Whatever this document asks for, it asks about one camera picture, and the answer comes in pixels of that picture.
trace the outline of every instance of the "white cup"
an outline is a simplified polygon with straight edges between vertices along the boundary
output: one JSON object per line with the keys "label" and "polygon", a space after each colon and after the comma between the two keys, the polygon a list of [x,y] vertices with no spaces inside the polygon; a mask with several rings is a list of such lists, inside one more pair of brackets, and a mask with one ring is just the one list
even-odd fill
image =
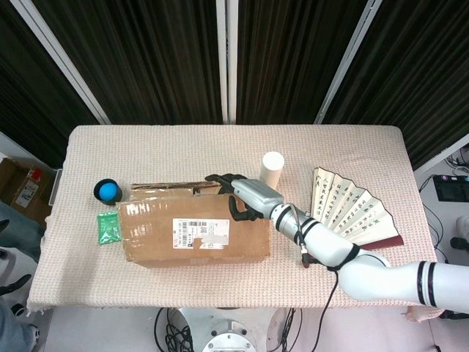
{"label": "white cup", "polygon": [[265,153],[262,158],[259,179],[269,187],[276,189],[284,165],[285,159],[282,154],[278,152]]}

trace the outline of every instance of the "black curtain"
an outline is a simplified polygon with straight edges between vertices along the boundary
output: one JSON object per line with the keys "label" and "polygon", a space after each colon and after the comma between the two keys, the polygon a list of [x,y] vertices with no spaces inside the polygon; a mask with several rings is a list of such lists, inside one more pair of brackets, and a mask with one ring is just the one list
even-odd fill
{"label": "black curtain", "polygon": [[469,2],[384,1],[323,123],[395,125],[414,168],[469,133]]}
{"label": "black curtain", "polygon": [[113,123],[222,123],[215,0],[34,4]]}
{"label": "black curtain", "polygon": [[9,1],[0,13],[0,131],[60,167],[70,132],[96,119]]}
{"label": "black curtain", "polygon": [[366,0],[240,0],[237,123],[313,123]]}

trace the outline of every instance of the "blue ball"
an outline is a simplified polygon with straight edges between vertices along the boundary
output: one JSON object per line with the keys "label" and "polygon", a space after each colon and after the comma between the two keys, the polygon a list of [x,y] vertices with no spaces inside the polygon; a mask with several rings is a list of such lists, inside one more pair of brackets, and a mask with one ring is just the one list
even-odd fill
{"label": "blue ball", "polygon": [[100,198],[105,202],[112,200],[117,195],[117,186],[114,183],[105,183],[100,188]]}

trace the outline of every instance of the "robotic arm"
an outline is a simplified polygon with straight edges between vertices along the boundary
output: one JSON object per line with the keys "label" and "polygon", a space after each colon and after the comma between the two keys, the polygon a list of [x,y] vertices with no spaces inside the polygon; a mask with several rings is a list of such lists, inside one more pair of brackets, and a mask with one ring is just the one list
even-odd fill
{"label": "robotic arm", "polygon": [[358,250],[293,204],[284,204],[284,197],[263,182],[233,180],[231,187],[248,209],[240,213],[234,199],[230,201],[234,220],[271,219],[279,232],[301,247],[303,260],[310,254],[327,267],[340,268],[339,286],[349,297],[412,301],[469,313],[468,267],[416,262],[391,268],[379,254]]}

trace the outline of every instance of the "knit fabric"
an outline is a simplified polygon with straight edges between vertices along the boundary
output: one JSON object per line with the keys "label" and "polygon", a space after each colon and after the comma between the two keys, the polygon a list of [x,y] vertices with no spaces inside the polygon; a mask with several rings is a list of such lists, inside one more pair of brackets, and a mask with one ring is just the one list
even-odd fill
{"label": "knit fabric", "polygon": [[[81,126],[70,135],[56,202],[47,221],[28,308],[323,307],[335,280],[321,265],[305,269],[299,248],[271,227],[271,256],[261,263],[144,268],[122,243],[100,246],[99,213],[110,211],[93,187],[200,181],[218,173],[257,178],[264,153],[285,157],[277,190],[311,207],[313,169],[321,166],[367,188],[394,217],[405,245],[378,250],[392,265],[435,261],[424,210],[401,132],[363,125]],[[331,307],[407,304],[360,302],[338,289]]]}

